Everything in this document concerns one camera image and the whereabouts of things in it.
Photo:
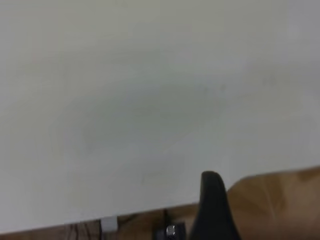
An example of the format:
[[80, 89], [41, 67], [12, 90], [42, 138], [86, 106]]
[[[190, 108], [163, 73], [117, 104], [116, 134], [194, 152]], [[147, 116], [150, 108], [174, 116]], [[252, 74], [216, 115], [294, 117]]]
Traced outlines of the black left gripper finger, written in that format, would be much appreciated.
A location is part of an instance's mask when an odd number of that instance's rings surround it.
[[227, 191], [221, 176], [214, 171], [201, 174], [200, 197], [190, 240], [240, 240]]

